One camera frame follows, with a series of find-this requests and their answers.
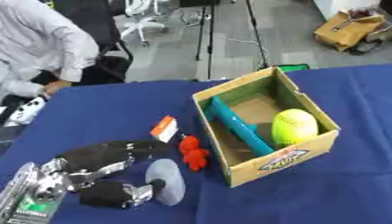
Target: white shirt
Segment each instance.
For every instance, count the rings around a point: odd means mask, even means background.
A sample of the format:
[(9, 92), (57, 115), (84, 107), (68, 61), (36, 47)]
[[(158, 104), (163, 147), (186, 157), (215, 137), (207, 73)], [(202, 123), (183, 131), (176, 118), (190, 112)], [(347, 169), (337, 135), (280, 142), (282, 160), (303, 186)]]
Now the white shirt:
[(39, 0), (0, 0), (0, 100), (37, 96), (42, 86), (30, 80), (42, 70), (78, 82), (97, 55), (90, 35)]

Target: blue tablecloth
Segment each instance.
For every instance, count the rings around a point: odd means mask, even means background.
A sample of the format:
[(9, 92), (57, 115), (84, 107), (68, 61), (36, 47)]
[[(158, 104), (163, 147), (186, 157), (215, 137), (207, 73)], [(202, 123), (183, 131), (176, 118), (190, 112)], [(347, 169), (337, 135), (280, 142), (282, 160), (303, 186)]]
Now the blue tablecloth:
[[(392, 223), (392, 66), (360, 66), (290, 73), (342, 128), (330, 154), (229, 189), (213, 159), (194, 173), (176, 160), (187, 192), (177, 206), (149, 202), (119, 211), (81, 206), (69, 194), (53, 223)], [(156, 81), (60, 91), (18, 141), (0, 157), (0, 186), (25, 162), (116, 139), (149, 137), (163, 116), (207, 142), (191, 94), (218, 84)], [(149, 162), (119, 179), (143, 183)]]

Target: chair wheel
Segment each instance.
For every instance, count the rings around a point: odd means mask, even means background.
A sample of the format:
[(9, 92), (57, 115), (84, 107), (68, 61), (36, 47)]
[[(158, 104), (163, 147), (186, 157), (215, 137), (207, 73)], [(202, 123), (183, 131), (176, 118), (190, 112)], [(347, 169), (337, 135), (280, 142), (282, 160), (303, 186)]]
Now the chair wheel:
[(142, 46), (143, 46), (143, 47), (149, 47), (149, 46), (150, 46), (150, 42), (148, 42), (148, 41), (143, 41), (143, 42), (142, 42)]

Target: tripod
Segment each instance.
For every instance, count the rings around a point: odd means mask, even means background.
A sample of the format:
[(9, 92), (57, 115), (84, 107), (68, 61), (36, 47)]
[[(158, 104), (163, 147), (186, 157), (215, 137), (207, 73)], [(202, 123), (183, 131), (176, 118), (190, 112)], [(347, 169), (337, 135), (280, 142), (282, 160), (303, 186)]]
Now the tripod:
[[(267, 62), (267, 58), (265, 56), (265, 52), (263, 50), (262, 46), (262, 41), (260, 39), (260, 34), (259, 31), (257, 30), (257, 21), (255, 18), (255, 13), (253, 12), (252, 5), (250, 3), (250, 0), (245, 0), (247, 9), (248, 9), (248, 14), (250, 17), (250, 22), (253, 26), (253, 30), (255, 33), (255, 38), (257, 41), (257, 44), (259, 46), (259, 51), (262, 56), (262, 66), (263, 67), (268, 67), (269, 64)], [(209, 45), (206, 49), (208, 53), (208, 70), (207, 70), (207, 78), (211, 80), (212, 76), (212, 65), (213, 65), (213, 55), (214, 55), (214, 27), (215, 27), (215, 0), (211, 0), (211, 23), (210, 23), (210, 30), (209, 30)], [(201, 20), (200, 20), (200, 29), (199, 29), (199, 43), (198, 43), (198, 49), (196, 53), (196, 60), (200, 60), (200, 51), (201, 51), (201, 44), (203, 42), (203, 30), (204, 30), (204, 25), (205, 25), (205, 17), (207, 14), (207, 7), (203, 7), (202, 12), (201, 12)]]

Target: yellow softball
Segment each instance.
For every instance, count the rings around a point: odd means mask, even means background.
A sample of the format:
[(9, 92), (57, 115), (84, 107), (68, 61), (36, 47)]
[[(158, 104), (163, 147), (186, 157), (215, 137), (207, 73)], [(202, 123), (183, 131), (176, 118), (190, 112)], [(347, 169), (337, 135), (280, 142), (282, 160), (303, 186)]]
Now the yellow softball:
[(277, 146), (287, 146), (310, 140), (319, 133), (319, 126), (313, 115), (292, 108), (275, 116), (272, 123), (272, 138)]

